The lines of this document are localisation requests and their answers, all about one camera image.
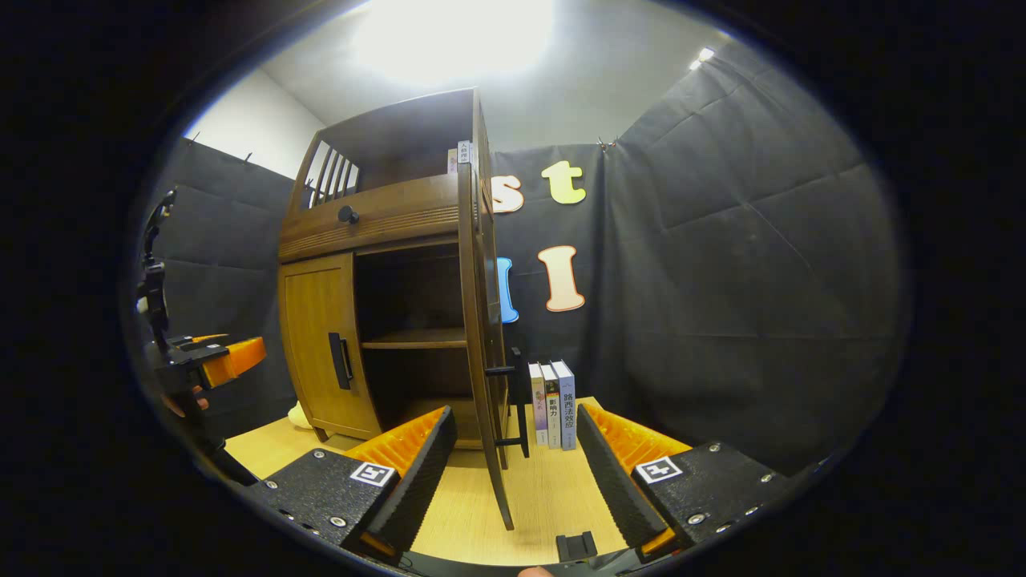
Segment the bright light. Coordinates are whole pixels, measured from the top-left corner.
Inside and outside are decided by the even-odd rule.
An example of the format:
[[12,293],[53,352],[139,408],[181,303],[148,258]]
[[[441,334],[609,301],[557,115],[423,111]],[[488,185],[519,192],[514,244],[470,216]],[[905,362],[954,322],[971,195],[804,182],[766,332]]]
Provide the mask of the bright light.
[[355,8],[350,8],[348,11],[346,11],[345,15],[349,16],[353,14],[362,14],[363,12],[366,12],[369,9],[370,9],[370,2],[364,2],[359,6],[356,6]]
[[369,74],[434,84],[535,64],[552,31],[552,0],[373,0],[353,40]]

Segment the cabinet drawer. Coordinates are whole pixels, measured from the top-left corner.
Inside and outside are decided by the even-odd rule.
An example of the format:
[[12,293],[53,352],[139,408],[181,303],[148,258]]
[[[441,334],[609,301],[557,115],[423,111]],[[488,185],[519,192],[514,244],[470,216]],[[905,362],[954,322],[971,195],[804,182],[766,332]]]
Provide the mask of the cabinet drawer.
[[[459,223],[457,175],[438,175],[366,190],[286,217],[279,262],[379,242],[453,232]],[[350,206],[356,223],[339,222]]]

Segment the drawer knob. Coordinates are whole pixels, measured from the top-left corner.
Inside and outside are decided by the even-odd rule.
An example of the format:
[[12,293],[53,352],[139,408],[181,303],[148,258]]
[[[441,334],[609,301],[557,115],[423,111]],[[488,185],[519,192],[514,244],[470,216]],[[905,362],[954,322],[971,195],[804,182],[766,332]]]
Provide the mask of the drawer knob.
[[339,222],[355,225],[360,220],[360,215],[349,204],[339,209]]

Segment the letter cutout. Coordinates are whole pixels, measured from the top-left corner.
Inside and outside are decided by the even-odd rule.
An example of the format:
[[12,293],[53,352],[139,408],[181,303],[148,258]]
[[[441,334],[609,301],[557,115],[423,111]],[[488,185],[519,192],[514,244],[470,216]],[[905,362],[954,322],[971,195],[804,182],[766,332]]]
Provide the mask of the letter cutout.
[[523,206],[520,181],[516,177],[491,177],[491,208],[495,214],[513,213]]
[[583,176],[584,172],[579,166],[570,166],[565,160],[560,160],[552,166],[542,170],[542,178],[549,179],[549,191],[552,198],[560,204],[576,204],[584,200],[585,190],[574,188],[571,179]]
[[508,324],[520,318],[520,313],[513,308],[513,304],[510,302],[509,276],[513,261],[500,257],[496,259],[496,262],[499,263],[499,306],[503,311],[503,322]]
[[549,302],[545,308],[552,312],[563,312],[584,306],[584,297],[577,292],[574,282],[574,265],[570,259],[577,255],[573,246],[552,246],[538,254],[538,260],[549,270]]

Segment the ceiling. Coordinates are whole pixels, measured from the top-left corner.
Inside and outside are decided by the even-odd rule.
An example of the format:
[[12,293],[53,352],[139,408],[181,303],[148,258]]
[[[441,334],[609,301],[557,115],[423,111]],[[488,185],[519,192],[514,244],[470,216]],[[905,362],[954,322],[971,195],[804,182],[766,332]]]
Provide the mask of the ceiling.
[[[647,0],[535,0],[541,11],[526,20],[481,18],[460,27],[478,31],[466,36],[446,34],[445,21],[439,26],[430,14],[391,16],[389,27],[368,32],[384,20],[384,9],[374,16],[380,3],[325,23],[263,70],[328,125],[398,101],[476,85],[492,151],[609,142],[687,73],[699,50],[728,41],[710,26]],[[406,76],[379,66],[368,57],[368,34],[387,42],[378,46],[396,59],[423,66],[408,68]],[[477,43],[485,47],[476,49]],[[426,51],[435,44],[445,52]],[[473,59],[491,54],[490,48],[506,55],[486,63]],[[517,66],[502,60],[518,55],[527,57]],[[416,74],[449,61],[434,66],[436,73]]]

